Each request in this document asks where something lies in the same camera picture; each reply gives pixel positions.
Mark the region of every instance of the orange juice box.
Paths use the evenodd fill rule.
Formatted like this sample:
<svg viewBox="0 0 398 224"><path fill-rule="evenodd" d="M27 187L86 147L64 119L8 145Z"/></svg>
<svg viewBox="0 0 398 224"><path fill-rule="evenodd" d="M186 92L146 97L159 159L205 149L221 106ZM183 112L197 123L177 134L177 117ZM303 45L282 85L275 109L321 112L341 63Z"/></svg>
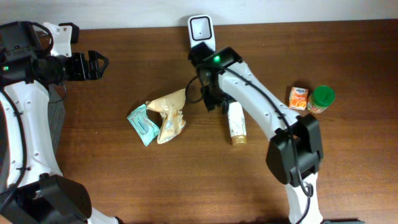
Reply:
<svg viewBox="0 0 398 224"><path fill-rule="evenodd" d="M289 96L289 108L305 110L307 107L308 89L292 87Z"/></svg>

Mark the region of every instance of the teal wipes package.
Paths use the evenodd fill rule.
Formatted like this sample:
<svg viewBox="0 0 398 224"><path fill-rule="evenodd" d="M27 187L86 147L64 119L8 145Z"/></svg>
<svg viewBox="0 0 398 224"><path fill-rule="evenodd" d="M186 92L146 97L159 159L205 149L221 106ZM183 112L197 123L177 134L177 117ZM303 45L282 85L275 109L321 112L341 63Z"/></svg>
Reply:
<svg viewBox="0 0 398 224"><path fill-rule="evenodd" d="M147 106L139 106L127 117L131 125L137 131L139 137L145 146L156 138L159 134L159 127L156 126L147 116Z"/></svg>

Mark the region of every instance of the snack bag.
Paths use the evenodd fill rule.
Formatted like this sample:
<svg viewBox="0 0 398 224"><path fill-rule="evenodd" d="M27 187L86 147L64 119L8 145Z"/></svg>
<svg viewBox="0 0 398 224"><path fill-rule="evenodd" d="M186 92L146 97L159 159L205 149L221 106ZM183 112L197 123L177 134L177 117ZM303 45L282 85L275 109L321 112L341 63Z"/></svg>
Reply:
<svg viewBox="0 0 398 224"><path fill-rule="evenodd" d="M182 119L182 108L185 104L185 89L176 91L159 99L148 101L147 109L159 112L162 119L160 134L157 143L163 144L178 134L185 127L186 122Z"/></svg>
<svg viewBox="0 0 398 224"><path fill-rule="evenodd" d="M289 108L305 110L307 107L308 89L292 87L289 96Z"/></svg>

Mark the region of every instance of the wood grain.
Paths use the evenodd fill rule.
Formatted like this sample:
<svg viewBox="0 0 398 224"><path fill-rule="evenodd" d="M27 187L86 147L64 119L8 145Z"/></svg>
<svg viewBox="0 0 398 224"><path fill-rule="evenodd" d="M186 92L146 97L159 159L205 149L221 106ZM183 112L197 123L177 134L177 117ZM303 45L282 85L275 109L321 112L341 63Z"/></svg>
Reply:
<svg viewBox="0 0 398 224"><path fill-rule="evenodd" d="M398 220L398 21L216 26L279 99L292 85L328 85L336 101L317 116L325 160L325 219ZM68 82L57 160L94 207L126 223L238 223L286 219L284 186L268 170L267 141L246 116L249 144L234 148L220 110L185 105L187 127L145 147L126 116L185 88L195 75L186 27L83 30L74 52L109 57L102 80ZM156 114L151 114L159 122Z"/></svg>

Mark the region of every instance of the cable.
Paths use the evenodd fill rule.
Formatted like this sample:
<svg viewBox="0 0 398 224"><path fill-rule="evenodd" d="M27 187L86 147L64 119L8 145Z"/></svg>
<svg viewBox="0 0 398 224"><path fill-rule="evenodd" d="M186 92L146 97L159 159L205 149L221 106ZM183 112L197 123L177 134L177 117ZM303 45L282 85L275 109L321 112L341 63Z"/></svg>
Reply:
<svg viewBox="0 0 398 224"><path fill-rule="evenodd" d="M296 175L298 178L298 182L300 183L301 189L303 191L303 193L305 194L305 196L307 196L308 198L308 202L307 202L307 206L305 209L305 212L303 214L303 217L297 222L297 224L301 223L301 221L307 216L307 213L309 211L309 204L310 204L310 200L311 197L313 195L313 185L312 184L308 184L308 190L306 189L306 187L304 186L302 177L301 177L301 172L300 172L300 168L299 168L299 161L298 161L298 154L297 154L297 147L294 144L294 135L293 135L293 131L292 131L292 127L290 127L289 123L287 122L284 114L282 112L280 112L279 108L275 105L275 103L269 98L269 96L264 93L258 86L254 85L252 82L250 82L249 80L245 79L243 76L241 76L240 74L238 74L237 72L235 72L234 70L230 69L230 68L226 68L224 66L221 65L215 65L215 64L199 64L196 66L196 70L198 72L198 70L200 68L220 68L223 70L226 70L227 72L232 73L233 75L235 75L236 77L238 77L239 79L241 79L242 81L245 82L246 85L249 85L251 87L253 87L255 90L257 90L264 98L267 99L267 101L271 104L271 106L275 109L275 112L279 115L279 117L281 118L281 120L284 122L284 124L286 125L286 128L289 132L289 137L290 137L290 141L292 142L292 148L293 148L293 156L294 156L294 166L295 166L295 171L296 171Z"/></svg>
<svg viewBox="0 0 398 224"><path fill-rule="evenodd" d="M191 100L191 99L188 97L188 90L189 90L189 87L190 87L191 83L192 83L193 81L195 81L197 78L199 78L199 76L195 76L194 78L192 78L192 79L188 82L187 87L185 87L185 98L188 100L189 103L198 103L199 101L201 101L201 100L203 99L203 97L204 97L204 95L205 95L204 84L203 84L201 78L199 78L200 84L201 84L201 86L202 86L202 88L201 88L201 90L200 90L200 91L201 91L201 97L200 97L200 99L198 99L198 100Z"/></svg>
<svg viewBox="0 0 398 224"><path fill-rule="evenodd" d="M14 104L10 96L4 91L4 88L0 89L0 92L6 97L8 103L11 105L12 109L14 110L14 114L17 117L18 120L18 125L19 125L19 132L21 134L21 143L22 143L22 167L19 168L21 174L19 175L17 182L12 185L9 189L11 192L8 197L3 201L3 203L0 205L0 214L3 212L4 208L6 205L13 199L14 194L19 186L21 184L24 176L25 176L25 171L27 170L26 168L26 163L27 163L27 148L26 148L26 139L25 139L25 132L24 132L24 127L22 124L22 118L21 114L19 114L17 106Z"/></svg>
<svg viewBox="0 0 398 224"><path fill-rule="evenodd" d="M297 221L296 224L300 224L305 217L307 217L308 212L310 211L310 204L311 204L311 197L307 197L307 204L305 206L304 214L303 216Z"/></svg>
<svg viewBox="0 0 398 224"><path fill-rule="evenodd" d="M54 57L54 56L48 56L47 58L46 58L47 60L48 59L52 59L52 60L54 60L54 61L56 61L57 63L58 63L58 65L59 65L59 69L60 69L60 71L61 71L61 78L60 79L58 79L58 72L55 72L54 71L54 73L57 75L56 76L56 78L55 78L55 84L63 84L62 83L62 81L63 81L63 76L65 75L65 71L63 70L63 65L62 65L62 62L61 62L61 60L59 59L59 58L57 58L57 57Z"/></svg>
<svg viewBox="0 0 398 224"><path fill-rule="evenodd" d="M32 22L32 26L36 26L36 27L44 30L50 36L50 44L47 46L46 49L40 51L38 53L38 56L43 57L43 56L46 56L46 55L50 54L51 50L52 50L52 47L54 46L54 38L53 38L50 30L47 27L45 27L42 24L39 24L37 22Z"/></svg>
<svg viewBox="0 0 398 224"><path fill-rule="evenodd" d="M65 92L64 96L60 100L49 102L49 103L59 103L67 97L67 95L68 95L67 86L63 82L60 82L60 83L63 85L63 90Z"/></svg>

